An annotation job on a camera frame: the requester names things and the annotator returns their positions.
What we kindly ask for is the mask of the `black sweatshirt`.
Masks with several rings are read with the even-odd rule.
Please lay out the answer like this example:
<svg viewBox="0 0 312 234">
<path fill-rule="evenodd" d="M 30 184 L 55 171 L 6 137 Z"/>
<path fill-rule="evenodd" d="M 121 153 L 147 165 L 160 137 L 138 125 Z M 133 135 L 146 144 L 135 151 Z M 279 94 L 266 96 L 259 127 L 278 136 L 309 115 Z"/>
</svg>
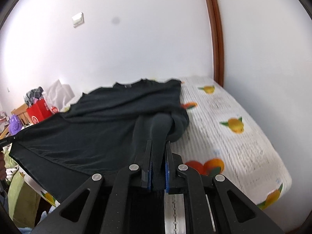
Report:
<svg viewBox="0 0 312 234">
<path fill-rule="evenodd" d="M 181 82 L 140 80 L 84 94 L 65 113 L 21 130 L 10 157 L 57 201 L 93 174 L 110 175 L 151 146 L 152 187 L 164 188 L 164 148 L 189 124 Z"/>
</svg>

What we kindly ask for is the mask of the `purple plush toy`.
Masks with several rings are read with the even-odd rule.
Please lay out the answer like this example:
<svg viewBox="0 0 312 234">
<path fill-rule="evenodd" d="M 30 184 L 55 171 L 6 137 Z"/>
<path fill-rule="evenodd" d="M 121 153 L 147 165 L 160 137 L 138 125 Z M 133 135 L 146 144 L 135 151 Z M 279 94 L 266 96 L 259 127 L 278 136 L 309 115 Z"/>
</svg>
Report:
<svg viewBox="0 0 312 234">
<path fill-rule="evenodd" d="M 23 128 L 23 124 L 17 115 L 12 115 L 10 118 L 9 131 L 11 135 L 16 135 Z"/>
</svg>

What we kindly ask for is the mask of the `green blanket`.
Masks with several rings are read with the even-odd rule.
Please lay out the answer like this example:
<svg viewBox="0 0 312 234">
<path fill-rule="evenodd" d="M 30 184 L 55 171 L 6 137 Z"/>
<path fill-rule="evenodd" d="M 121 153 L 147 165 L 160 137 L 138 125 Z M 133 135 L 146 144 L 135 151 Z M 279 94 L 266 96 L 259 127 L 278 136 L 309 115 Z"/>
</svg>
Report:
<svg viewBox="0 0 312 234">
<path fill-rule="evenodd" d="M 34 228 L 40 196 L 25 182 L 18 164 L 4 150 L 8 186 L 8 214 L 17 227 Z"/>
</svg>

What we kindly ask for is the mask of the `fruit print white bedsheet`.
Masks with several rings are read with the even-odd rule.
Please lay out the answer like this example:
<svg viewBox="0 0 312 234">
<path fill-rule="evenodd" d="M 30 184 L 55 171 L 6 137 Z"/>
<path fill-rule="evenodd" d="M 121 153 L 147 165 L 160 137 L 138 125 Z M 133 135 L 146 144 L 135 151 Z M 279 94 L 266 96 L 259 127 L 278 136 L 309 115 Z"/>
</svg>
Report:
<svg viewBox="0 0 312 234">
<path fill-rule="evenodd" d="M 212 79 L 189 77 L 179 81 L 180 103 L 188 114 L 189 124 L 177 141 L 167 141 L 172 152 L 201 175 L 224 175 L 264 213 L 291 185 L 280 156 L 249 114 Z M 166 233 L 165 163 L 163 155 L 161 190 L 152 187 L 151 164 L 152 233 Z"/>
</svg>

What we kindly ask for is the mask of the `white plastic bag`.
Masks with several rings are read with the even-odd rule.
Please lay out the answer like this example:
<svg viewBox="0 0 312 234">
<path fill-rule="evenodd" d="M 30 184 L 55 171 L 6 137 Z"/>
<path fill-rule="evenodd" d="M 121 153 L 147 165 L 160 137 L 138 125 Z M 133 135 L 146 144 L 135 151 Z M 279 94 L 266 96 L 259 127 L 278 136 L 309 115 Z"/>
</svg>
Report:
<svg viewBox="0 0 312 234">
<path fill-rule="evenodd" d="M 74 98 L 74 92 L 71 87 L 63 85 L 60 80 L 55 81 L 44 92 L 45 102 L 53 113 L 58 113 Z"/>
</svg>

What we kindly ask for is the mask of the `white wall switch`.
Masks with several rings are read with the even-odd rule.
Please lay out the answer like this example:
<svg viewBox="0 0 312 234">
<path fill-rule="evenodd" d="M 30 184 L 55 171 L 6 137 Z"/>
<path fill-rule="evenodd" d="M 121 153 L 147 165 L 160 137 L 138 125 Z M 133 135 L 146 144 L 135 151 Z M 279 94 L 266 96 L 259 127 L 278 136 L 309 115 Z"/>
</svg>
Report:
<svg viewBox="0 0 312 234">
<path fill-rule="evenodd" d="M 73 27 L 76 28 L 84 23 L 83 12 L 79 12 L 72 17 Z"/>
</svg>

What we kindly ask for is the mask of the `brown wooden door frame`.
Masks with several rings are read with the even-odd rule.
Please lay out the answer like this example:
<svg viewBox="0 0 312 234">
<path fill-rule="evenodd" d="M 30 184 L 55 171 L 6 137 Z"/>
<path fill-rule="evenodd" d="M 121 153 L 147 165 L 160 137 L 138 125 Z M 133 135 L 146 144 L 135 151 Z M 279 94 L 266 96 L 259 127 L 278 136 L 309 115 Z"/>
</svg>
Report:
<svg viewBox="0 0 312 234">
<path fill-rule="evenodd" d="M 221 87 L 224 86 L 224 42 L 221 15 L 217 0 L 206 0 L 212 33 L 213 77 Z"/>
</svg>

